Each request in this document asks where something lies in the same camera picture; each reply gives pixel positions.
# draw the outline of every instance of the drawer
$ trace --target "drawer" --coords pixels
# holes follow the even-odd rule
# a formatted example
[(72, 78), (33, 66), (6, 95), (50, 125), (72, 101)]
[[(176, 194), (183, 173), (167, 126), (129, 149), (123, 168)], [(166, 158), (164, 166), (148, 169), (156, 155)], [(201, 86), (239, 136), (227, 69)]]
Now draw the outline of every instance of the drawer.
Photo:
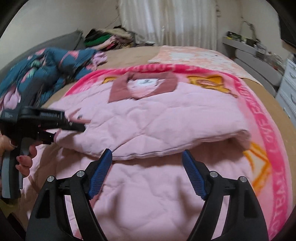
[(296, 110), (296, 87), (292, 85), (285, 77), (283, 78), (281, 87), (279, 88), (279, 94), (286, 96), (286, 102), (288, 102), (288, 104), (290, 104), (290, 106)]
[(289, 59), (284, 76), (296, 86), (296, 65)]
[(296, 112), (289, 107), (289, 105), (286, 103), (285, 99), (286, 96), (282, 96), (281, 94), (278, 94), (276, 96), (276, 100), (280, 104), (280, 106), (283, 108), (284, 112), (287, 114), (289, 119), (292, 121), (293, 125), (296, 128)]

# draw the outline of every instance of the white curtain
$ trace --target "white curtain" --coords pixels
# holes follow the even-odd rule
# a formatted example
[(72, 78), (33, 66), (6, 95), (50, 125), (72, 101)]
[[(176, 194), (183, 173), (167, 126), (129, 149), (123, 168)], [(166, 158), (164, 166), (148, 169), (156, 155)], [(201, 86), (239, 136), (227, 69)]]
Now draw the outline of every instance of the white curtain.
[(119, 0), (123, 27), (158, 45), (216, 50), (215, 0)]

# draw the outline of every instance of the hand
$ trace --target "hand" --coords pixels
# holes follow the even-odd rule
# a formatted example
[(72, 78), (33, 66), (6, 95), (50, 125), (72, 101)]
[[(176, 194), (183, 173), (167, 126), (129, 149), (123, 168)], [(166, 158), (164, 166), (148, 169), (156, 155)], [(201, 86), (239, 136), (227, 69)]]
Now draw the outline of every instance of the hand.
[[(30, 174), (30, 168), (33, 165), (32, 158), (34, 158), (37, 155), (36, 146), (42, 144), (42, 142), (36, 142), (33, 145), (29, 147), (29, 156), (18, 156), (17, 161), (19, 162), (18, 165), (15, 165), (15, 168), (20, 171), (21, 174), (24, 175), (24, 177), (27, 177)], [(15, 149), (16, 146), (13, 145), (12, 141), (7, 137), (0, 135), (0, 158), (2, 159), (2, 156), (5, 151), (12, 151)]]

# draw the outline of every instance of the mattress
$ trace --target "mattress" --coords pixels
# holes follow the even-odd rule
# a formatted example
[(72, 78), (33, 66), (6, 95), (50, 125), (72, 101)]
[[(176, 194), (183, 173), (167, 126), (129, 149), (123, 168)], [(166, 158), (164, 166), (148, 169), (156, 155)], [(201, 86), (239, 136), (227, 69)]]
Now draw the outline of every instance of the mattress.
[[(150, 59), (159, 53), (160, 47), (137, 47), (130, 49), (120, 49), (107, 52), (108, 62), (98, 69), (129, 67), (140, 64), (146, 64)], [(245, 83), (254, 91), (258, 98), (265, 105), (266, 109), (272, 116), (274, 122), (282, 135), (285, 144), (292, 175), (292, 188), (296, 190), (296, 129), (288, 116), (284, 113), (278, 102), (273, 96), (260, 84), (250, 79), (243, 79)], [(59, 100), (72, 86), (67, 85), (55, 93), (44, 105), (48, 107), (53, 102)], [(293, 205), (296, 204), (296, 192), (293, 193)]]

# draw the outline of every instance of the blue textured pad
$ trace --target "blue textured pad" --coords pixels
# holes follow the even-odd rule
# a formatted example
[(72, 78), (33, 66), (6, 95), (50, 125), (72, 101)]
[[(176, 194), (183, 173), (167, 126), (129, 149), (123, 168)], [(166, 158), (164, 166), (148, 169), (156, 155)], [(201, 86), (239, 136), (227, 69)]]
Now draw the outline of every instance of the blue textured pad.
[(104, 183), (105, 177), (109, 171), (109, 168), (112, 163), (112, 152), (110, 150), (107, 151), (105, 156), (103, 157), (100, 165), (96, 169), (94, 175), (91, 178), (90, 181), (90, 187), (89, 187), (89, 198), (93, 199), (94, 196), (96, 196)]
[(182, 162), (195, 193), (205, 200), (207, 196), (205, 181), (194, 165), (195, 160), (192, 160), (190, 155), (186, 151), (183, 151)]

